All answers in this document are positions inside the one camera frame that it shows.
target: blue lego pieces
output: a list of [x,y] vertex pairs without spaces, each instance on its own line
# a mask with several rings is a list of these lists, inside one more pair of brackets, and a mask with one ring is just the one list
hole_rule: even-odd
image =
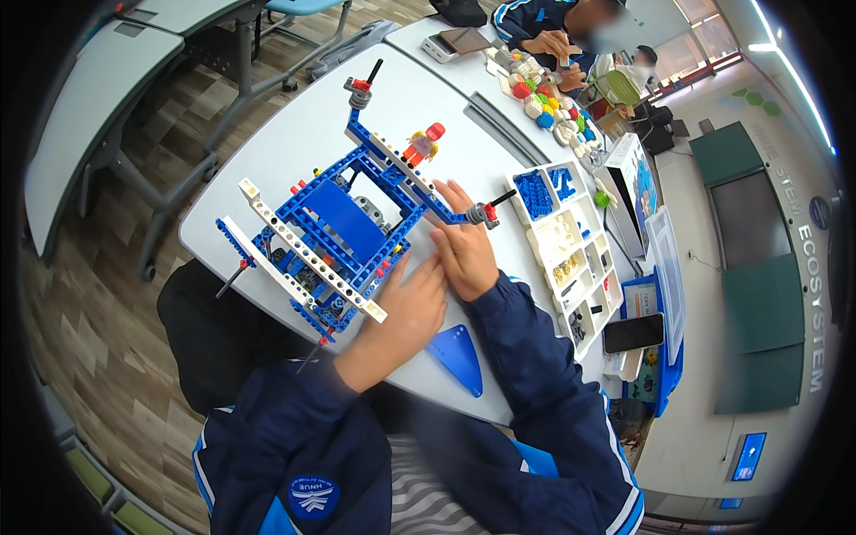
[[482,395],[481,368],[467,327],[442,330],[425,346],[428,353],[455,376],[474,397]]
[[583,235],[583,240],[591,234],[589,229],[583,230],[583,223],[580,223],[579,221],[577,222],[577,229],[582,230],[581,234]]
[[555,121],[553,120],[553,116],[547,113],[546,111],[535,118],[535,124],[543,128],[544,130],[553,126],[554,122]]
[[[378,165],[370,158],[387,160],[383,152],[372,144],[369,131],[360,124],[358,110],[351,110],[347,128],[359,145],[297,190],[276,210],[276,216],[297,234],[306,250],[322,257],[331,270],[359,292],[359,301],[371,297],[389,269],[410,249],[405,236],[428,210],[434,211],[447,224],[463,224],[467,220],[464,214],[453,213],[434,193],[424,193],[415,187],[391,162]],[[349,170],[365,175],[395,202],[401,221],[391,231],[381,230],[354,203],[348,194],[351,189],[348,179],[343,175]],[[415,192],[415,197],[411,197],[411,191]],[[217,220],[217,227],[253,267],[255,263],[250,259],[251,255],[266,253],[267,241],[276,237],[276,233],[265,226],[253,238],[253,245],[258,251],[248,252],[237,244],[222,221]],[[358,309],[348,305],[338,293],[330,292],[329,283],[293,251],[287,251],[276,263],[276,268],[297,279],[311,292],[315,304],[301,306],[291,300],[291,306],[321,336],[335,342],[330,333],[344,331]]]
[[339,234],[360,260],[371,258],[386,240],[383,231],[333,181],[321,181],[304,206]]
[[514,184],[533,221],[553,211],[553,199],[537,170],[515,176]]
[[253,257],[250,256],[247,251],[244,251],[244,248],[241,247],[235,237],[232,236],[232,233],[229,232],[229,229],[226,227],[226,223],[224,223],[223,220],[220,218],[218,218],[215,223],[217,224],[217,228],[220,229],[220,231],[223,232],[229,239],[229,243],[232,244],[232,247],[234,247],[235,250],[241,255],[241,257],[250,264],[250,267],[256,267],[256,263],[253,262]]
[[550,169],[547,175],[550,177],[550,182],[553,183],[553,187],[556,189],[556,195],[559,196],[559,200],[565,200],[574,193],[577,193],[576,188],[570,187],[573,177],[571,177],[571,172],[568,171],[567,168],[557,167],[555,169]]

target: blue storage box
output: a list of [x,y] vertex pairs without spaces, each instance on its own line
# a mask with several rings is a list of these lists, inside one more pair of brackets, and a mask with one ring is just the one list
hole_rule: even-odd
[[[627,318],[627,306],[637,307],[632,316],[666,312],[663,305],[663,289],[657,267],[648,276],[623,282],[621,291],[624,301],[621,303],[621,317]],[[654,418],[659,418],[669,404],[669,394],[681,380],[684,372],[684,340],[681,336],[680,346],[673,364],[669,364],[669,322],[666,322],[665,342],[655,348],[646,348],[642,355],[642,366],[639,376],[632,383],[623,383],[622,397],[638,399],[654,411]]]

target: lego kit box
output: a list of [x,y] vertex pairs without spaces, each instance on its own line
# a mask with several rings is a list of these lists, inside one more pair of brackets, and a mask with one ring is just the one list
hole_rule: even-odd
[[648,249],[645,220],[656,211],[658,193],[639,136],[624,134],[612,145],[606,161],[595,169],[595,177],[618,199],[618,207],[609,209],[627,253],[643,259]]

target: lego robot model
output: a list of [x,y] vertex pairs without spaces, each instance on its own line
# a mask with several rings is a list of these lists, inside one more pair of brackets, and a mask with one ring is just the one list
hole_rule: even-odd
[[[318,345],[335,342],[361,312],[382,323],[386,311],[372,300],[382,280],[410,248],[407,233],[432,211],[446,224],[480,224],[488,229],[499,224],[496,205],[515,190],[488,203],[454,213],[438,197],[434,184],[415,167],[437,153],[437,140],[445,128],[435,122],[408,140],[399,152],[383,135],[370,132],[360,123],[360,112],[372,98],[372,82],[382,61],[378,60],[367,80],[353,77],[344,89],[351,92],[351,111],[346,135],[356,148],[326,170],[316,169],[309,181],[291,188],[292,196],[279,208],[267,205],[260,189],[249,178],[238,186],[249,207],[265,226],[254,237],[245,235],[228,216],[217,219],[220,229],[241,256],[238,271],[226,288],[247,269],[266,271],[284,290],[290,305],[320,335]],[[350,179],[346,171],[353,174]],[[397,205],[401,221],[388,225],[365,197],[351,195],[357,175],[374,183]],[[275,248],[271,240],[284,245]]]
[[437,146],[437,140],[445,133],[446,128],[435,122],[427,130],[419,130],[407,138],[410,146],[401,154],[402,162],[406,163],[409,169],[415,168],[423,159],[430,162],[440,148]]

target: striped cloth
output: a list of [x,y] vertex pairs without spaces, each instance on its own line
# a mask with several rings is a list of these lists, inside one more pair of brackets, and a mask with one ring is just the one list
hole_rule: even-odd
[[415,438],[393,435],[387,439],[392,448],[390,535],[488,535],[425,464]]

